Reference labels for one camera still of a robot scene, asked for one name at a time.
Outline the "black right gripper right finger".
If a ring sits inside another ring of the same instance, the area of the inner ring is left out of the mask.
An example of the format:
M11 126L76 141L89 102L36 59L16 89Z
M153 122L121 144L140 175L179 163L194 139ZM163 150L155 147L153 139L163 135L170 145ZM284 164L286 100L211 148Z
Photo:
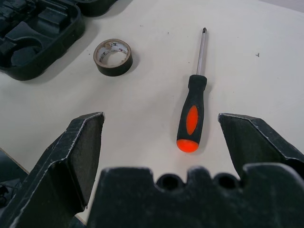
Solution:
M236 172L249 163L281 163L304 178L304 154L264 120L240 114L220 113L221 126Z

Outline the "black tape roll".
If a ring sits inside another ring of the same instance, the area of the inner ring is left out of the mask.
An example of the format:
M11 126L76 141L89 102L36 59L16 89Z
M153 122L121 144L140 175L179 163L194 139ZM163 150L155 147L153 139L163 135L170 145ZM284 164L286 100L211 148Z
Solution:
M125 59L116 65L102 63L103 59L112 52L126 54ZM132 50L130 46L120 39L108 39L100 43L94 51L93 60L100 73L106 76L120 76L126 73L133 64Z

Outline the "black orange handled screwdriver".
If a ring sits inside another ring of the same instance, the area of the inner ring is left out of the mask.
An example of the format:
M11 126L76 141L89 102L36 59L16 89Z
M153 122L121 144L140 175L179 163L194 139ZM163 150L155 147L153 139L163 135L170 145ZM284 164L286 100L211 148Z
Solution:
M204 46L207 29L202 29L196 74L189 77L188 94L184 102L177 132L176 144L185 153L199 148L204 122L204 91L207 78L203 76Z

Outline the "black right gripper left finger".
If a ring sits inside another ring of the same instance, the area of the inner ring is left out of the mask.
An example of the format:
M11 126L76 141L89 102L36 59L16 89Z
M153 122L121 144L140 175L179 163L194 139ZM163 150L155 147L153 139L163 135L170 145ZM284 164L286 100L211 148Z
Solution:
M88 205L104 113L73 119L44 151L0 217L0 228L69 228Z

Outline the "black tool case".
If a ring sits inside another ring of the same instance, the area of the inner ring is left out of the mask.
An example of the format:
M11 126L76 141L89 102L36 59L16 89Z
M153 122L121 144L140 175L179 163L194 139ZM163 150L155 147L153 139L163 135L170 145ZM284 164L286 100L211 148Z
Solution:
M0 72L38 77L82 36L83 16L101 16L117 1L0 0Z

